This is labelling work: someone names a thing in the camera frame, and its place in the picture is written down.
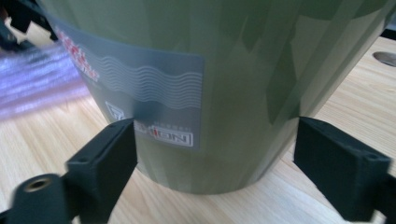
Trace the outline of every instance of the wooden table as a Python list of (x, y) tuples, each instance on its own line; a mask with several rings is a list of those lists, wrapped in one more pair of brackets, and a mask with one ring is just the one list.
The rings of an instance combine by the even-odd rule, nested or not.
[[(317, 115), (396, 158), (396, 68), (372, 57), (396, 53), (379, 38)], [(0, 122), (0, 210), (27, 178), (65, 172), (64, 162), (106, 122), (89, 97)], [(395, 166), (391, 170), (396, 175)], [(375, 223), (381, 223), (381, 216)], [(134, 171), (110, 223), (344, 223), (292, 163), (292, 148), (257, 184), (222, 195), (197, 196), (164, 188)]]

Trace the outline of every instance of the olive green container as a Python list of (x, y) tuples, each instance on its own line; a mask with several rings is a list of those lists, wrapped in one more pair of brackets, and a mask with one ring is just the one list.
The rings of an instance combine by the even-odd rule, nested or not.
[(90, 34), (205, 59), (199, 150), (137, 137), (138, 169), (214, 194), (258, 181), (373, 44), (396, 0), (41, 0)]

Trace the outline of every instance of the light wooden surface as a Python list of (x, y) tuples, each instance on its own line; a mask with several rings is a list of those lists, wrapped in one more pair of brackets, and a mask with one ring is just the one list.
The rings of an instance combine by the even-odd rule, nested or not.
[[(374, 51), (379, 38), (317, 115), (396, 158), (396, 68)], [(0, 210), (27, 178), (65, 172), (64, 162), (106, 126), (91, 97), (0, 121)], [(375, 223), (381, 223), (381, 216)], [(292, 148), (257, 184), (222, 195), (176, 192), (135, 171), (110, 223), (345, 223), (292, 163)]]

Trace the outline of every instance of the wavy line pattern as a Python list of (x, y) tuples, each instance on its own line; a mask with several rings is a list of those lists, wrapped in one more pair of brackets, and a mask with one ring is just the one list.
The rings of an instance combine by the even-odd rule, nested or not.
[(112, 91), (123, 91), (137, 101), (155, 101), (173, 109), (201, 108), (203, 74), (187, 72), (169, 75), (151, 67), (133, 68), (114, 57), (97, 57), (83, 46), (91, 67), (103, 84)]

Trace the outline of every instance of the label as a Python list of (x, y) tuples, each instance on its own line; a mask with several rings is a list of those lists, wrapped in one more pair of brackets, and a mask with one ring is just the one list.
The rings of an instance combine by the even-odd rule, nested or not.
[(47, 18), (109, 122), (134, 118), (136, 134), (199, 148), (203, 57), (126, 45)]

